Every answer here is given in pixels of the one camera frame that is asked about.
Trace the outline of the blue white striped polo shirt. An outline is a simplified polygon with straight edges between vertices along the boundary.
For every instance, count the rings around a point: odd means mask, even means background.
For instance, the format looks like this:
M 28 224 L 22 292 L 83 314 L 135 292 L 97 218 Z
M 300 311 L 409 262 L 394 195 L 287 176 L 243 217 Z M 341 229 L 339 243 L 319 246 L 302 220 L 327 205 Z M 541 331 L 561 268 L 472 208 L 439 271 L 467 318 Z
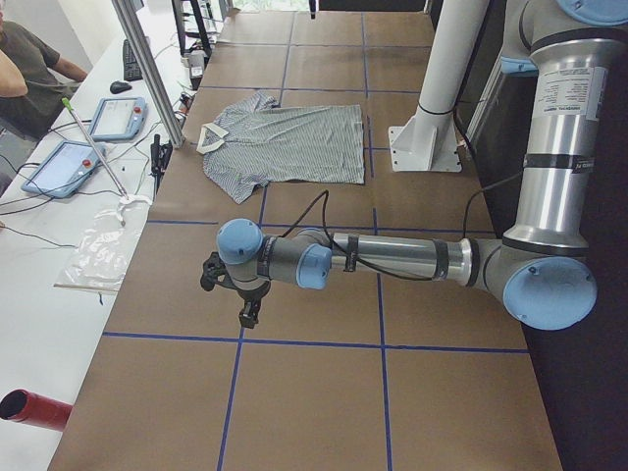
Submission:
M 263 91 L 201 126 L 205 176 L 235 203 L 268 183 L 364 183 L 358 105 L 279 106 Z

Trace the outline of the clear plastic bag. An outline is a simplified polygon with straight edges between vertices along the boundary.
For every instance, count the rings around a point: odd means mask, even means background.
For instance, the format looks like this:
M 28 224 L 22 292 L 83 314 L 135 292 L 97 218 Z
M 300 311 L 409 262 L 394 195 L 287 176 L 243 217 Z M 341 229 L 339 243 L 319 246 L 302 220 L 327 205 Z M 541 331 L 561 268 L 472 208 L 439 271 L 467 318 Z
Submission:
M 147 219 L 147 207 L 132 205 L 124 211 L 125 224 L 115 209 L 103 209 L 93 219 L 54 284 L 105 293 L 117 292 L 127 273 Z

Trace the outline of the black clamp tool on table edge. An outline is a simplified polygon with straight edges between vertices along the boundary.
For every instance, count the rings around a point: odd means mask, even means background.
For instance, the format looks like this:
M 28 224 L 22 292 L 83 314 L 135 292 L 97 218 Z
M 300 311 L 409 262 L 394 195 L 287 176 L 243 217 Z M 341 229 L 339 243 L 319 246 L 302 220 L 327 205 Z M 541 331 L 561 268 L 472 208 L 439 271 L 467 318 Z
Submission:
M 156 198 L 161 181 L 168 168 L 172 152 L 173 144 L 171 142 L 162 143 L 161 136 L 155 133 L 153 142 L 150 145 L 151 176 L 154 179 L 153 198 Z

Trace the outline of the lower blue teach pendant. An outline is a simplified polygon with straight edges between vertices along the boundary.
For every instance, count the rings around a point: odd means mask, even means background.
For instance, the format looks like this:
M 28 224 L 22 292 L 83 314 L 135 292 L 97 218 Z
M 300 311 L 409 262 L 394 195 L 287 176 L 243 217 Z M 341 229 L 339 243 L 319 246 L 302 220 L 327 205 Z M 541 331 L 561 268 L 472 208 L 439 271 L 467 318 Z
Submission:
M 53 198 L 74 194 L 90 177 L 100 158 L 84 142 L 63 140 L 22 183 L 21 190 Z

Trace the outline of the blue teach pendant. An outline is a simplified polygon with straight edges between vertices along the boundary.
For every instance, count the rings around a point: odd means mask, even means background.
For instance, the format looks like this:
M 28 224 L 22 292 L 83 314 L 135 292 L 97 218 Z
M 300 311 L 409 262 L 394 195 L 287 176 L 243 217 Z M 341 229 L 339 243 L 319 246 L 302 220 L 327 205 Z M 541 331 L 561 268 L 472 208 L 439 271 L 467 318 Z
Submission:
M 102 98 L 88 132 L 95 141 L 131 141 L 143 128 L 146 114 L 142 97 Z
M 53 198 L 74 194 L 90 177 L 100 158 L 84 142 L 63 140 L 22 183 L 21 190 Z

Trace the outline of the upper blue teach pendant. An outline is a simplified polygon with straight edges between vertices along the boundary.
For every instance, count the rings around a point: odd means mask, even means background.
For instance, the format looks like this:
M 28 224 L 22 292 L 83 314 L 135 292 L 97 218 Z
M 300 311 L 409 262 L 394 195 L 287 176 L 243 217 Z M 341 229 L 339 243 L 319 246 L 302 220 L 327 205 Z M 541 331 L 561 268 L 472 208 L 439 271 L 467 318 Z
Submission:
M 131 141 L 143 128 L 146 114 L 142 97 L 102 98 L 88 132 L 95 141 Z

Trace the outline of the red cylinder bottle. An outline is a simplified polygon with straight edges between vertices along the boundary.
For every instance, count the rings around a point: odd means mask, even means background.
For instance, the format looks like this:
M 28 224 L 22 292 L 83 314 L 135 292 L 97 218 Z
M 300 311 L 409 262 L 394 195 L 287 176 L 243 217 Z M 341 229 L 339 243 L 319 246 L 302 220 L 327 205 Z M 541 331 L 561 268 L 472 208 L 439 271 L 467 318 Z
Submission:
M 63 432 L 73 407 L 65 402 L 29 392 L 14 390 L 1 399 L 1 418 L 57 432 Z

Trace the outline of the white mounting pillar with base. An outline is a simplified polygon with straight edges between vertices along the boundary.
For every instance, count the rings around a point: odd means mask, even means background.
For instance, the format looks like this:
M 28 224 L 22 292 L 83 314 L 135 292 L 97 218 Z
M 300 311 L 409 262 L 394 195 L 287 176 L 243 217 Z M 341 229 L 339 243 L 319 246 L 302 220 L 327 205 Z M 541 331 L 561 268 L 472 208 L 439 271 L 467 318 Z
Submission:
M 402 127 L 389 128 L 392 169 L 396 172 L 459 172 L 452 111 L 464 75 L 455 52 L 455 1 L 443 2 L 415 114 Z

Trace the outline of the black computer mouse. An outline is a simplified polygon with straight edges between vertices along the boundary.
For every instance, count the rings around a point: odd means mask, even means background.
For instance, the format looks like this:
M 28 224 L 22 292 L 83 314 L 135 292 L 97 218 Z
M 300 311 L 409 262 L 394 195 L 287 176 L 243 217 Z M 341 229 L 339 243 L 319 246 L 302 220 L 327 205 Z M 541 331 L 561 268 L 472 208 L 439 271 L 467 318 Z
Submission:
M 110 84 L 109 90 L 112 94 L 120 94 L 132 89 L 132 86 L 129 82 L 116 80 Z

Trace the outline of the black keyboard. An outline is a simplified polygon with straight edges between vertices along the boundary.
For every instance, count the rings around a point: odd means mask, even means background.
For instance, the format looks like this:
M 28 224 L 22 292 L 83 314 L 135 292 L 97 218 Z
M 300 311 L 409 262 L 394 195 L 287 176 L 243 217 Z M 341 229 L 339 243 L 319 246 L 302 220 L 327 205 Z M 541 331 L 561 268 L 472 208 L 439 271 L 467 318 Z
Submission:
M 122 46 L 123 75 L 124 81 L 137 81 L 142 79 L 142 72 L 130 42 L 125 39 Z

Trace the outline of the metal rod with green tip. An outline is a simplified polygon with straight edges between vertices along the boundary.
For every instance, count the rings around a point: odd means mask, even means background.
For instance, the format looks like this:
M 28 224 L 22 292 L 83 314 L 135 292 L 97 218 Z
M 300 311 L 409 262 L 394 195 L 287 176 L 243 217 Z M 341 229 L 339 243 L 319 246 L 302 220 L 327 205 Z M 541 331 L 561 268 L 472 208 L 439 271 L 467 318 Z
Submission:
M 126 221 L 124 219 L 124 207 L 125 207 L 125 198 L 128 196 L 126 189 L 123 187 L 122 183 L 119 181 L 118 177 L 114 174 L 110 165 L 106 161 L 106 158 L 102 151 L 97 147 L 95 141 L 90 136 L 87 128 L 84 126 L 82 120 L 79 115 L 75 112 L 74 108 L 71 105 L 70 100 L 67 97 L 62 97 L 61 102 L 64 105 L 65 109 L 70 113 L 71 117 L 75 121 L 78 129 L 81 131 L 85 141 L 92 148 L 96 156 L 98 157 L 100 163 L 103 165 L 105 171 L 113 181 L 117 191 L 121 195 L 118 207 L 116 209 L 116 218 L 119 221 L 120 225 L 124 227 L 126 225 Z

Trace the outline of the seated person in olive shirt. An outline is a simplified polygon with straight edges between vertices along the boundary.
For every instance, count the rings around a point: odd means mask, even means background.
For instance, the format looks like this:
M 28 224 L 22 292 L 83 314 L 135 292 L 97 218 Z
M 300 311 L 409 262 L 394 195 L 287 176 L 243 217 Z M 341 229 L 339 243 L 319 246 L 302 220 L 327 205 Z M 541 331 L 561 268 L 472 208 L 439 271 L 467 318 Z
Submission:
M 65 59 L 25 27 L 1 21 L 1 123 L 22 138 L 45 136 L 87 78 L 87 71 Z

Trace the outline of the aluminium frame post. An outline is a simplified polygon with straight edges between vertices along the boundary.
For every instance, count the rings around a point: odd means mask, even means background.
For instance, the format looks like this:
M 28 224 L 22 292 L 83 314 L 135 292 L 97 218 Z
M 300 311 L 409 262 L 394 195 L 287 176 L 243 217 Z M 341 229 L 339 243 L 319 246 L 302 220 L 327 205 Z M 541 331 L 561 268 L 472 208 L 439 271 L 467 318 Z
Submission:
M 158 71 L 135 9 L 128 1 L 124 0 L 112 0 L 112 5 L 126 38 L 130 42 L 131 50 L 140 65 L 142 76 L 146 82 L 162 124 L 167 131 L 173 147 L 179 149 L 184 142 L 182 128 L 171 106 L 166 87 Z

